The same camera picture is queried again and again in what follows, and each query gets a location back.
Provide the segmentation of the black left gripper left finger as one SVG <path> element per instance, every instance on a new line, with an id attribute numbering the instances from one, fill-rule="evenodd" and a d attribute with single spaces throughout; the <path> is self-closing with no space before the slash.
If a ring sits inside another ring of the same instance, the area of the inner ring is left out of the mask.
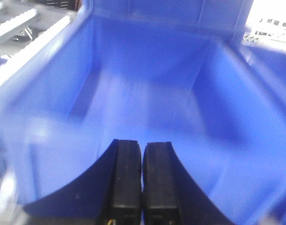
<path id="1" fill-rule="evenodd" d="M 26 204 L 35 220 L 80 220 L 95 225 L 138 225 L 141 151 L 137 141 L 114 139 L 77 178 Z"/>

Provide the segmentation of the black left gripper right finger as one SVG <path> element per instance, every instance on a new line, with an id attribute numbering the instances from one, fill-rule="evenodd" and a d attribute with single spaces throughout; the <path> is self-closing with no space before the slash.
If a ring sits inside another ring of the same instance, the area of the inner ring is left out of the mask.
<path id="1" fill-rule="evenodd" d="M 146 225 L 231 225 L 188 174 L 172 143 L 149 142 L 143 156 Z"/>

